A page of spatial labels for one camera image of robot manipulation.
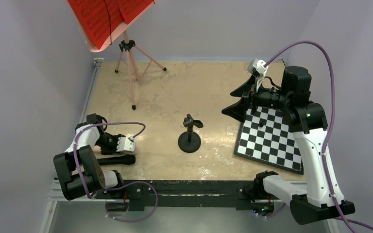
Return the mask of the black white chessboard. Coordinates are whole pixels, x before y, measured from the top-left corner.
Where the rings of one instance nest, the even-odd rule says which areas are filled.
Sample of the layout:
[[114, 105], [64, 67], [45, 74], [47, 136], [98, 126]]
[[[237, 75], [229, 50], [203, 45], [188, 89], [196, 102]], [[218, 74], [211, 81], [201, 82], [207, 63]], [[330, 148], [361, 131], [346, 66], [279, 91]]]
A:
[[299, 148], [280, 111], [249, 107], [238, 131], [234, 155], [295, 174], [304, 174]]

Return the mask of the black microphone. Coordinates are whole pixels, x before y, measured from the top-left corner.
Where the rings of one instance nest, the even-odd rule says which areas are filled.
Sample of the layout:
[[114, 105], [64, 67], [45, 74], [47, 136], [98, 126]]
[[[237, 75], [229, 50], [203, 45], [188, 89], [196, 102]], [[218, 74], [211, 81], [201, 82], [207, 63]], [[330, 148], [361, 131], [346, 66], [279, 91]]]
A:
[[110, 158], [102, 158], [97, 159], [101, 166], [111, 166], [111, 165], [133, 165], [136, 162], [136, 157], [131, 154], [118, 156], [118, 157], [110, 157]]

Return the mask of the pink tripod music stand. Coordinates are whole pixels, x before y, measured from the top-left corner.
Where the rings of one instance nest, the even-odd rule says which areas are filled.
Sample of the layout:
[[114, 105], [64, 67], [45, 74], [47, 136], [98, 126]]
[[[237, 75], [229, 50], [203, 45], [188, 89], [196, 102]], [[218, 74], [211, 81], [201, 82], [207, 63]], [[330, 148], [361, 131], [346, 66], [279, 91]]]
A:
[[[116, 64], [114, 71], [116, 73], [119, 72], [119, 67], [121, 63], [124, 63], [128, 67], [128, 76], [129, 76], [129, 89], [131, 94], [131, 107], [133, 110], [136, 110], [136, 100], [135, 100], [135, 90], [134, 90], [134, 81], [141, 81], [146, 71], [150, 67], [151, 63], [155, 63], [159, 66], [163, 71], [167, 71], [167, 68], [163, 66], [159, 61], [153, 58], [150, 54], [148, 54], [144, 49], [138, 46], [134, 40], [130, 40], [127, 34], [127, 30], [129, 29], [130, 24], [126, 22], [121, 23], [117, 26], [117, 28], [112, 32], [110, 35], [110, 39], [115, 40], [119, 36], [123, 36], [123, 40], [119, 44], [120, 54]], [[149, 63], [147, 64], [146, 68], [144, 69], [142, 74], [139, 74], [135, 56], [133, 53], [133, 49], [138, 50], [147, 58], [149, 58]]]

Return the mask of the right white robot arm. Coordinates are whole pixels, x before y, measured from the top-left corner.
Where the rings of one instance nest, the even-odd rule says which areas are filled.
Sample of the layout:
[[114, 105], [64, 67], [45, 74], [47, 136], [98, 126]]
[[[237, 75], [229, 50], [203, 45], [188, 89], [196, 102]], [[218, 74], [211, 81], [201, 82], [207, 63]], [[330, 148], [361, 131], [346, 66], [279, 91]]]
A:
[[249, 68], [250, 78], [232, 91], [239, 102], [222, 113], [244, 122], [248, 110], [258, 107], [277, 110], [288, 125], [302, 159], [306, 176], [306, 189], [299, 189], [281, 178], [278, 173], [258, 173], [249, 195], [264, 198], [271, 194], [290, 207], [291, 214], [300, 225], [345, 217], [355, 213], [353, 202], [345, 199], [338, 186], [325, 139], [330, 129], [323, 107], [310, 97], [311, 75], [304, 67], [284, 69], [279, 88], [265, 88], [266, 68]]

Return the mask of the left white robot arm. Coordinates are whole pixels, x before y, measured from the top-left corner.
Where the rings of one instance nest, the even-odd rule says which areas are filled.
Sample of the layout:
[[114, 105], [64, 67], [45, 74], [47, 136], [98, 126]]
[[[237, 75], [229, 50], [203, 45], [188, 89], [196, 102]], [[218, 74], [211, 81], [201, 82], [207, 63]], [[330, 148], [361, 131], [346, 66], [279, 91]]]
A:
[[105, 126], [98, 126], [102, 123], [106, 123], [106, 118], [87, 115], [86, 121], [76, 126], [71, 145], [53, 158], [57, 179], [67, 200], [91, 198], [91, 194], [104, 189], [115, 199], [125, 194], [122, 176], [117, 170], [102, 171], [93, 149], [99, 146], [102, 155], [122, 154], [119, 143], [124, 142], [126, 136], [107, 133]]

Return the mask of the red sheet music page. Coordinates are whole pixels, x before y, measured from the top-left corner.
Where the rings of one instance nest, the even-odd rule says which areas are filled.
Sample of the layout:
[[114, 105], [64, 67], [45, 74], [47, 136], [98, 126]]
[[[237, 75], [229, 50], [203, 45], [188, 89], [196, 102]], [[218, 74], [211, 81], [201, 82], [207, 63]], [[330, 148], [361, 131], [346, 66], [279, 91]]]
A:
[[68, 0], [72, 11], [93, 45], [111, 43], [111, 33], [124, 22], [116, 0]]

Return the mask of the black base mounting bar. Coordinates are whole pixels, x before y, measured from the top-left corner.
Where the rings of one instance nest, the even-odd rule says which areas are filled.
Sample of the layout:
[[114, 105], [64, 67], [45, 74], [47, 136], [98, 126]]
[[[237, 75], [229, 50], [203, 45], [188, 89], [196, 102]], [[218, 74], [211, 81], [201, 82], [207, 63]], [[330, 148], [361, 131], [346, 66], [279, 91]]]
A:
[[254, 181], [125, 180], [128, 187], [102, 191], [98, 200], [124, 201], [129, 211], [145, 207], [260, 209], [277, 199], [255, 190]]

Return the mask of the black microphone stand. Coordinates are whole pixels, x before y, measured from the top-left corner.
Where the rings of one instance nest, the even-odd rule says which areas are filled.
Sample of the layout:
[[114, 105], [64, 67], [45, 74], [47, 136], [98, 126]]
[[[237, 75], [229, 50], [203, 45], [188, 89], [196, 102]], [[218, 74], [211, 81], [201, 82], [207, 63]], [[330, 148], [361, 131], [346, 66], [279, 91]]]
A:
[[183, 152], [194, 153], [201, 146], [201, 138], [193, 131], [193, 128], [203, 128], [203, 123], [200, 120], [195, 120], [191, 114], [187, 114], [183, 126], [186, 128], [186, 132], [180, 134], [178, 146]]

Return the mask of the aluminium frame rail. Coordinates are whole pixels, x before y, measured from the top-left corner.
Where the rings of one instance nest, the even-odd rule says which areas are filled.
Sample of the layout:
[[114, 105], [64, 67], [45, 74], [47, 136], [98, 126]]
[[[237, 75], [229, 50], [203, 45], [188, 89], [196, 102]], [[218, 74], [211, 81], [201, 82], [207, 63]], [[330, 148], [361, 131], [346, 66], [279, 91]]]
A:
[[[88, 113], [88, 109], [92, 101], [93, 91], [96, 87], [97, 78], [104, 61], [105, 59], [101, 57], [93, 58], [89, 71], [89, 83], [84, 90], [84, 100], [78, 119], [79, 123], [83, 122], [86, 114]], [[39, 233], [53, 232], [53, 230], [55, 229], [57, 217], [61, 213], [61, 204], [64, 201], [66, 201], [66, 199], [62, 196], [62, 190], [59, 185], [58, 177], [56, 175], [52, 181], [51, 189], [49, 190], [44, 215], [38, 230]]]

